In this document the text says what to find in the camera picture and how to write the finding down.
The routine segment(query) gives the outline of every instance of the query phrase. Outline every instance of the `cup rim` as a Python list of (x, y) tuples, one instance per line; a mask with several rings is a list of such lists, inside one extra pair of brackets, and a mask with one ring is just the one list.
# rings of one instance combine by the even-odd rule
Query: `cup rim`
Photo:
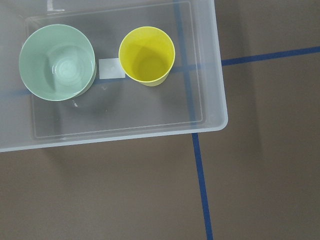
[[(170, 41), (170, 43), (171, 43), (171, 45), (172, 45), (172, 48), (173, 48), (172, 63), (171, 63), (171, 66), (169, 67), (168, 71), (166, 71), (165, 74), (163, 74), (162, 76), (160, 76), (160, 77), (158, 77), (157, 79), (152, 80), (152, 81), (141, 81), (141, 80), (138, 80), (138, 79), (132, 77), (130, 74), (128, 74), (128, 73), (126, 72), (125, 68), (123, 67), (123, 65), (122, 65), (122, 63), (121, 63), (121, 59), (120, 59), (120, 50), (121, 50), (121, 47), (122, 47), (125, 39), (126, 39), (132, 32), (135, 32), (135, 31), (137, 31), (137, 30), (139, 30), (139, 29), (146, 29), (146, 28), (156, 29), (156, 30), (162, 32), (164, 35), (167, 36), (167, 38), (169, 39), (169, 41)], [(137, 27), (137, 28), (131, 30), (127, 35), (125, 35), (125, 37), (124, 37), (123, 40), (121, 41), (121, 44), (120, 44), (120, 47), (119, 47), (118, 57), (119, 57), (119, 62), (120, 62), (120, 65), (121, 65), (122, 69), (125, 71), (125, 74), (127, 74), (131, 79), (133, 79), (133, 80), (135, 80), (135, 81), (137, 81), (137, 82), (139, 82), (139, 83), (154, 83), (154, 82), (159, 81), (159, 80), (162, 79), (164, 76), (166, 76), (166, 75), (169, 74), (170, 70), (172, 69), (172, 67), (173, 67), (174, 64), (175, 64), (176, 49), (175, 49), (175, 45), (174, 45), (174, 42), (172, 41), (171, 37), (170, 37), (165, 31), (163, 31), (163, 30), (161, 30), (160, 28), (157, 28), (157, 27), (155, 27), (155, 26), (140, 26), (140, 27)]]
[[(21, 75), (21, 69), (20, 69), (20, 68), (21, 68), (21, 64), (20, 64), (20, 62), (21, 62), (21, 55), (22, 55), (22, 52), (23, 52), (23, 50), (24, 50), (24, 48), (25, 48), (25, 46), (26, 46), (26, 43), (27, 43), (28, 41), (30, 41), (31, 37), (32, 37), (35, 33), (39, 32), (39, 31), (42, 31), (43, 29), (51, 28), (51, 27), (54, 27), (54, 26), (63, 26), (63, 27), (65, 27), (65, 28), (71, 28), (71, 29), (76, 30), (78, 33), (80, 33), (80, 34), (84, 37), (84, 39), (89, 43), (90, 52), (93, 54), (93, 59), (94, 59), (94, 63), (92, 63), (93, 66), (92, 66), (91, 78), (87, 81), (86, 85), (85, 85), (81, 90), (79, 90), (78, 92), (72, 93), (72, 96), (67, 96), (67, 97), (60, 98), (60, 99), (49, 99), (49, 98), (46, 98), (46, 97), (40, 96), (39, 94), (34, 93), (34, 92), (27, 86), (27, 84), (25, 83), (24, 78), (23, 78), (23, 76)], [(25, 40), (25, 42), (24, 42), (23, 45), (22, 45), (20, 54), (19, 54), (18, 65), (19, 65), (19, 73), (20, 73), (21, 80), (22, 80), (23, 84), (25, 85), (25, 87), (26, 87), (32, 94), (34, 94), (34, 95), (36, 95), (37, 97), (39, 97), (39, 98), (41, 98), (41, 99), (44, 99), (44, 100), (53, 101), (53, 102), (58, 102), (58, 101), (64, 101), (64, 100), (68, 100), (68, 99), (72, 99), (72, 98), (76, 97), (76, 96), (77, 96), (79, 93), (81, 93), (81, 92), (87, 87), (87, 85), (92, 81), (93, 75), (94, 75), (94, 73), (95, 73), (96, 55), (95, 55), (95, 51), (94, 51), (94, 48), (93, 48), (91, 42), (89, 41), (89, 39), (87, 38), (87, 36), (86, 36), (83, 32), (81, 32), (79, 29), (77, 29), (77, 28), (75, 28), (75, 27), (73, 27), (73, 26), (70, 26), (70, 25), (66, 25), (66, 24), (49, 24), (49, 25), (46, 25), (46, 26), (43, 26), (43, 27), (39, 28), (38, 30), (36, 30), (35, 32), (33, 32), (33, 33)]]

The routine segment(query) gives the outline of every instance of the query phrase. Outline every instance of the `yellow cup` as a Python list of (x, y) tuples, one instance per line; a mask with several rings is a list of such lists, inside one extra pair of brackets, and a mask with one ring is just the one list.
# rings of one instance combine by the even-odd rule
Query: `yellow cup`
[(133, 80), (150, 87), (166, 80), (175, 57), (171, 38), (153, 26), (132, 30), (119, 48), (119, 60), (124, 72)]

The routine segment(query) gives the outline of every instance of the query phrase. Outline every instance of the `storage box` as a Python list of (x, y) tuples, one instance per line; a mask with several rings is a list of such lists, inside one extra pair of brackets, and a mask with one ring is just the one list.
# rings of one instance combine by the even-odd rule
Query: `storage box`
[[(79, 29), (97, 74), (83, 95), (51, 102), (21, 81), (27, 37), (50, 24)], [(131, 30), (153, 26), (172, 39), (176, 59), (164, 83), (99, 78), (99, 60), (118, 57)], [(0, 2), (0, 151), (218, 131), (228, 122), (213, 0), (6, 0)]]

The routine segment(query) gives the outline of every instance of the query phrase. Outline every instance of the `mint green cup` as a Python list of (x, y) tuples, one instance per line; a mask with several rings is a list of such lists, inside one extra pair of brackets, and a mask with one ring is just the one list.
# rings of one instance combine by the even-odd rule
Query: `mint green cup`
[(49, 101), (67, 100), (87, 91), (96, 77), (94, 49), (78, 29), (48, 25), (35, 31), (19, 56), (24, 85)]

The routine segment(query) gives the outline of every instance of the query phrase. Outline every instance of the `transparent plastic box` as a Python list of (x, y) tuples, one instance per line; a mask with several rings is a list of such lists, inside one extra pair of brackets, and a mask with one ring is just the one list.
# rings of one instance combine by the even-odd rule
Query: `transparent plastic box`
[[(27, 37), (50, 24), (83, 32), (97, 63), (92, 87), (60, 102), (32, 95), (18, 68)], [(141, 26), (164, 30), (175, 45), (166, 81), (99, 79), (99, 59), (117, 58), (124, 36)], [(0, 73), (0, 152), (218, 131), (228, 122), (213, 0), (1, 1)]]

